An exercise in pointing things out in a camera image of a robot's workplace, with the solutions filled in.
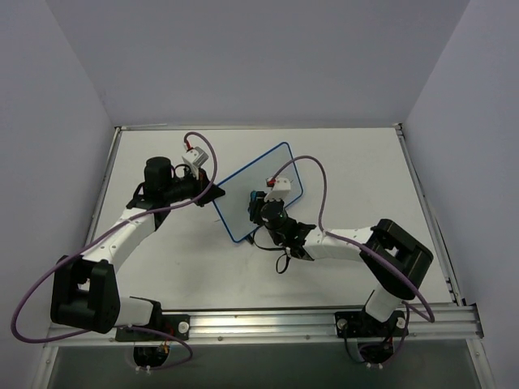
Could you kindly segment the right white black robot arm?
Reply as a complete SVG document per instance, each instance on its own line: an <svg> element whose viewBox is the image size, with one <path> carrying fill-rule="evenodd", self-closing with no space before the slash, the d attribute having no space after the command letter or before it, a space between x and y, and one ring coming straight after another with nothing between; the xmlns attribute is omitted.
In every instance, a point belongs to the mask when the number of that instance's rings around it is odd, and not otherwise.
<svg viewBox="0 0 519 389"><path fill-rule="evenodd" d="M363 262L378 284L360 314L362 329L376 335L389 325L393 311L418 297L433 261L432 252L389 219L364 229L319 229L289 217L285 203L253 191L248 205L251 222L266 228L287 259L337 259Z"/></svg>

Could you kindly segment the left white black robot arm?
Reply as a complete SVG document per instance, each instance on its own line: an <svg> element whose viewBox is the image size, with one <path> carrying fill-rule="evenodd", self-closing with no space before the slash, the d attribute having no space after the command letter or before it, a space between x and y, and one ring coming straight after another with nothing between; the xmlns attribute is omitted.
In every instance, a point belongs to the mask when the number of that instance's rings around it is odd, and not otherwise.
<svg viewBox="0 0 519 389"><path fill-rule="evenodd" d="M115 231L54 273L52 322L101 334L132 325L144 339L156 339L164 328L160 303L123 297L117 273L139 244L161 227L170 214L169 206L191 200L202 207L224 195L201 168L186 165L183 175L177 177L170 159L147 160L144 181L116 222Z"/></svg>

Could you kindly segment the blue framed whiteboard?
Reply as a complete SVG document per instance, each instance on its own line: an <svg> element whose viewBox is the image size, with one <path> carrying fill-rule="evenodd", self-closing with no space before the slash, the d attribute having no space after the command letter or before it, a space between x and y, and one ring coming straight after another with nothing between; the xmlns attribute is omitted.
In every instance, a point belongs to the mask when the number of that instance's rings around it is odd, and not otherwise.
<svg viewBox="0 0 519 389"><path fill-rule="evenodd" d="M217 184L225 195L213 204L232 242L243 241L257 229L248 213L251 193L267 192L267 180L293 158L290 145L281 142Z"/></svg>

